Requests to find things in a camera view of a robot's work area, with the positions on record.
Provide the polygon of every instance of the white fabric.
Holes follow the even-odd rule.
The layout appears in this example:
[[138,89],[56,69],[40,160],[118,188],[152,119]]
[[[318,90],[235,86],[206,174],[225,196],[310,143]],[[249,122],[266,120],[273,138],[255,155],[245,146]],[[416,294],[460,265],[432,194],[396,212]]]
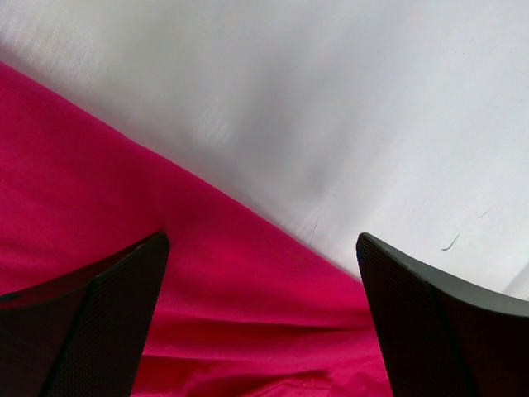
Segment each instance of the white fabric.
[[366,231],[520,295],[527,21],[526,0],[3,0],[0,54],[355,274]]

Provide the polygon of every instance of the white surface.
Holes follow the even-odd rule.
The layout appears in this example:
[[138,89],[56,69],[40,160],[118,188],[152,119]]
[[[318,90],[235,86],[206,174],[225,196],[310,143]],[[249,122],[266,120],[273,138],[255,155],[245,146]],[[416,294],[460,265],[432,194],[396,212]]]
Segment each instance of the white surface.
[[527,21],[526,0],[3,0],[0,54],[355,274],[367,231],[517,295]]

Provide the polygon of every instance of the textured black material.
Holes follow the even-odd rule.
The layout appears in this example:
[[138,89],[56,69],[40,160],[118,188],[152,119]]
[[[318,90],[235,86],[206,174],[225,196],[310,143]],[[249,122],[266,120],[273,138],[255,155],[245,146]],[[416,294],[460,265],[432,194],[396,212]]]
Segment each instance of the textured black material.
[[529,303],[362,234],[360,272],[395,397],[529,396]]
[[0,297],[0,396],[130,395],[168,254],[156,233]]

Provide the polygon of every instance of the pink fabric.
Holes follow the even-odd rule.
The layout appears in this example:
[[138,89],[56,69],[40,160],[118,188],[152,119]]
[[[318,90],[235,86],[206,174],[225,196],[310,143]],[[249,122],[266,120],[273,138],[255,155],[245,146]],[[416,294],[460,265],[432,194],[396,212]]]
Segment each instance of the pink fabric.
[[391,395],[358,282],[6,65],[0,109],[0,294],[169,234],[134,396]]

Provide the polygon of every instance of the magenta cloth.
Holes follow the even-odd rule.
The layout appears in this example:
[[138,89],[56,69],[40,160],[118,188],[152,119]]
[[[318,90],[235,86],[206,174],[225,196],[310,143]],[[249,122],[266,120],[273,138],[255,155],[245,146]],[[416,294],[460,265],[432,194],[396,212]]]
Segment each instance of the magenta cloth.
[[0,294],[163,228],[172,249],[134,396],[391,395],[360,283],[47,88],[0,75]]

